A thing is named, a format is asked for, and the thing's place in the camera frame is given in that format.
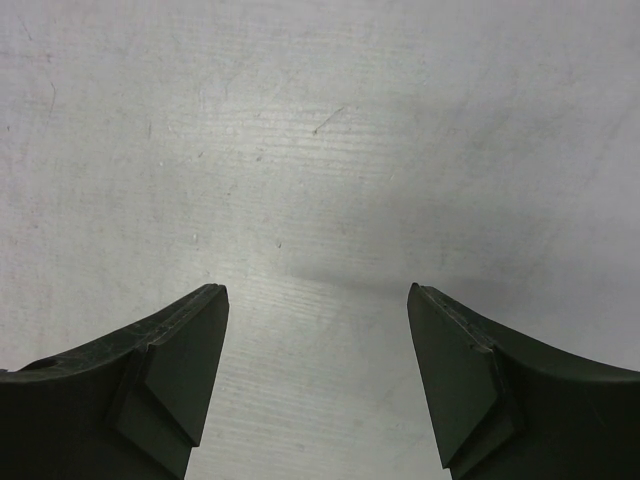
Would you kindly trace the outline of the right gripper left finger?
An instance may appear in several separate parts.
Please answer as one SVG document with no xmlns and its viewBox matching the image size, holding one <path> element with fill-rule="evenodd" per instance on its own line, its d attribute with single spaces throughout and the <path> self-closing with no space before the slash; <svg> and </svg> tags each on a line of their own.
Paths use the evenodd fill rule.
<svg viewBox="0 0 640 480">
<path fill-rule="evenodd" d="M 201 443 L 229 314 L 206 284 L 1 374 L 5 479 L 181 479 Z"/>
</svg>

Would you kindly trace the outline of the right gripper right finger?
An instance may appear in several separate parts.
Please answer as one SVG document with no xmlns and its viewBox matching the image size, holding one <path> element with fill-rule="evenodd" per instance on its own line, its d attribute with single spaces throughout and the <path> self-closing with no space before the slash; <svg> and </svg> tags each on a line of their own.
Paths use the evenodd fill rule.
<svg viewBox="0 0 640 480">
<path fill-rule="evenodd" d="M 455 479 L 635 479 L 639 375 L 552 347 L 413 285 L 408 319 Z"/>
</svg>

